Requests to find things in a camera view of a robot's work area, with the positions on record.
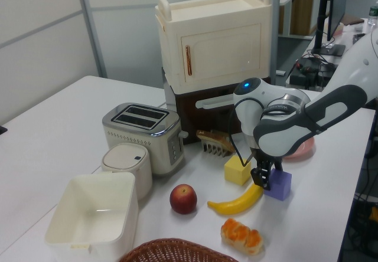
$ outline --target toaster lever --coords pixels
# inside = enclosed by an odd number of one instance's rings
[[[186,132],[186,131],[180,131],[179,134],[178,134],[179,138],[186,138],[188,136],[189,136],[189,133]]]

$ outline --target cabinet door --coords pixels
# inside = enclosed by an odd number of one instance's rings
[[[261,25],[181,37],[185,82],[260,68]]]
[[[313,0],[294,0],[291,10],[290,34],[310,35]]]

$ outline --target white bin lid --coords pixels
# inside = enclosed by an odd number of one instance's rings
[[[146,154],[146,148],[141,145],[123,143],[114,146],[105,154],[103,164],[113,169],[132,169]]]

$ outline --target yellow cube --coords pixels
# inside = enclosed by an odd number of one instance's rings
[[[246,166],[243,166],[238,156],[232,156],[224,164],[224,179],[243,185],[250,178],[250,170],[250,162]]]

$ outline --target toaster slot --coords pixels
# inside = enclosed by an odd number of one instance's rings
[[[119,117],[116,118],[117,122],[126,123],[126,124],[133,124],[138,126],[143,126],[147,128],[153,127],[156,122],[153,122],[148,119],[140,119],[138,117],[133,117],[128,114],[122,114]]]
[[[132,104],[122,110],[112,121],[123,125],[135,126],[141,129],[151,130],[164,119],[169,112],[157,110],[153,107],[145,107]]]
[[[142,108],[138,108],[138,107],[135,107],[135,106],[129,107],[126,110],[126,112],[137,114],[138,116],[151,117],[153,119],[161,119],[166,115],[166,113],[163,113],[163,112],[157,112],[157,111],[151,110],[151,109],[149,109],[149,110],[142,109]]]

